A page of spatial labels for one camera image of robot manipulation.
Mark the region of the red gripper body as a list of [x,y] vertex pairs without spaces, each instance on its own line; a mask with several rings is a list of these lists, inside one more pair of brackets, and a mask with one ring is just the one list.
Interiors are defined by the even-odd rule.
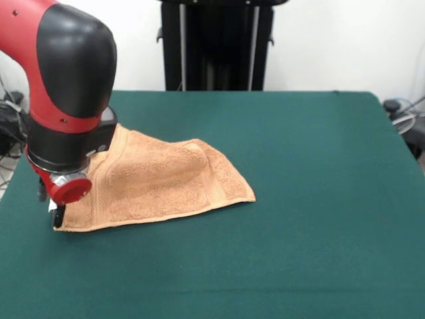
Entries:
[[81,200],[92,188],[86,172],[83,170],[71,173],[50,172],[37,166],[29,155],[29,147],[25,147],[25,156],[33,171],[41,178],[46,186],[47,200],[51,199],[56,205],[67,205]]

